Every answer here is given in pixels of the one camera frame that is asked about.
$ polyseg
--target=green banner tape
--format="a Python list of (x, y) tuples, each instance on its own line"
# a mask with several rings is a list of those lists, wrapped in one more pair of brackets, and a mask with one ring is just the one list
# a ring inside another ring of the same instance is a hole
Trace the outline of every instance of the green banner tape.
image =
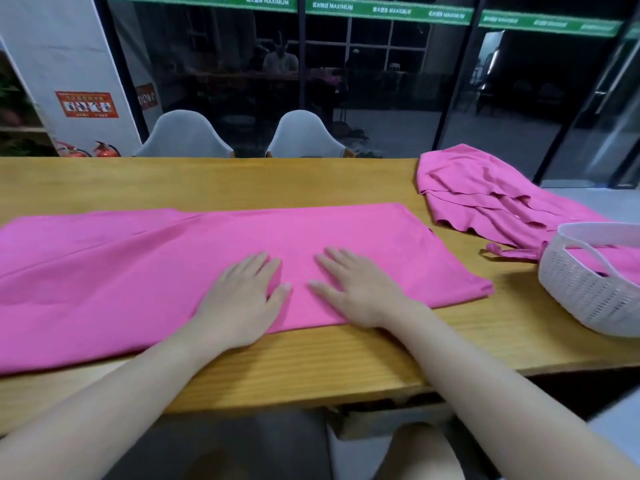
[[(200, 6), (244, 8), (253, 10), (297, 13), (298, 0), (130, 0), (140, 2), (180, 3)], [(405, 20), (407, 22), (469, 25), (473, 8), (428, 5), (384, 0), (306, 0), (310, 15), (352, 16), (375, 20)], [(613, 37), (620, 29), (617, 20), (576, 18), (573, 16), (539, 15), (514, 11), (484, 10), (480, 26), (491, 29), (526, 30), (558, 34)], [(628, 38), (640, 38), (640, 24)]]

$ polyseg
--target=hand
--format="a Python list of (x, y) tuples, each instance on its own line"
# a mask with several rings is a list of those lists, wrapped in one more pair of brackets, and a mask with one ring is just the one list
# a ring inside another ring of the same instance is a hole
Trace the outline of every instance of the hand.
[(403, 307), (413, 302), (371, 259), (347, 249), (326, 250), (331, 258), (317, 254), (316, 259), (344, 291), (318, 281), (309, 281), (309, 288), (349, 321), (363, 327), (386, 328)]
[(208, 360), (224, 350), (251, 345), (276, 320), (291, 284), (281, 284), (267, 300), (267, 286), (281, 263), (274, 259), (265, 264), (267, 258), (267, 253), (249, 255), (224, 270), (180, 329), (189, 334), (189, 345), (209, 354)]

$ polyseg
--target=wood grain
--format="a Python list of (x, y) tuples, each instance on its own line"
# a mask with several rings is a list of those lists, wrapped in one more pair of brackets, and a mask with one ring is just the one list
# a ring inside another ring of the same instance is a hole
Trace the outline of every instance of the wood grain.
[[(480, 254), (487, 241), (434, 225), (416, 160), (0, 159), (0, 224), (14, 217), (172, 207), (185, 211), (400, 202), (431, 226), (490, 298), (441, 308), (464, 337), (524, 374), (640, 365), (640, 341), (583, 328), (542, 289), (533, 264)], [(124, 362), (0, 379), (0, 433)], [(334, 326), (264, 337), (204, 368), (167, 412), (247, 411), (426, 390), (411, 357), (379, 331)]]

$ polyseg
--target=white seat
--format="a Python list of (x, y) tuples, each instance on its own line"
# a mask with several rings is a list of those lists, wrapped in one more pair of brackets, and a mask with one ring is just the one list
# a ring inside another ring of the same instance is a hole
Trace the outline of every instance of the white seat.
[(280, 119), (267, 148), (267, 157), (352, 158), (355, 154), (336, 141), (314, 113), (297, 109)]
[(176, 109), (158, 118), (134, 156), (233, 158), (234, 151), (199, 112)]

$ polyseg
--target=basket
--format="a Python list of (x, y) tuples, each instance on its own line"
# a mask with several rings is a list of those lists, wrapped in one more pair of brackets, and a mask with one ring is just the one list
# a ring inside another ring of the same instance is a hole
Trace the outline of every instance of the basket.
[[(592, 246), (640, 247), (640, 224), (562, 224), (540, 259), (538, 279), (580, 323), (617, 337), (640, 337), (640, 287), (628, 281)], [(608, 276), (590, 270), (567, 247), (598, 259)]]

